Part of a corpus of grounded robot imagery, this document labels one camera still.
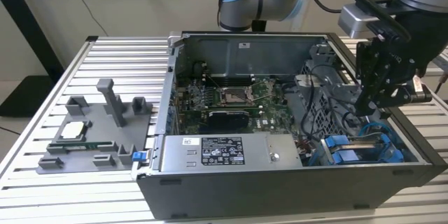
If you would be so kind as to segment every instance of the warning symbols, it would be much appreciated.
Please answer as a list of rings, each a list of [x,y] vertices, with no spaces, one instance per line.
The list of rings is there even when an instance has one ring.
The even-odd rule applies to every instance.
[[[242,137],[203,137],[203,165],[245,165]]]

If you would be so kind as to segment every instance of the aluminum profile table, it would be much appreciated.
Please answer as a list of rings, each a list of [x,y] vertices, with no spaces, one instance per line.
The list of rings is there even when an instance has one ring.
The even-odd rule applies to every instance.
[[[354,51],[357,40],[345,39]],[[55,136],[71,95],[105,102],[95,85],[114,78],[123,101],[137,95],[154,102],[149,145],[155,133],[167,69],[167,38],[103,38],[86,42],[47,101],[0,164],[0,223],[165,223],[155,220],[131,171],[39,175],[35,172]],[[448,107],[438,96],[402,108],[448,161]],[[448,172],[426,186],[407,188],[377,210],[203,220],[191,223],[446,223]]]

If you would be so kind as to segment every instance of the blue latch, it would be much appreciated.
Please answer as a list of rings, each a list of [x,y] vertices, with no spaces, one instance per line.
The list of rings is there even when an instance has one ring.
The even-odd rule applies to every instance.
[[[135,152],[133,154],[133,161],[143,162],[147,160],[147,152]]]

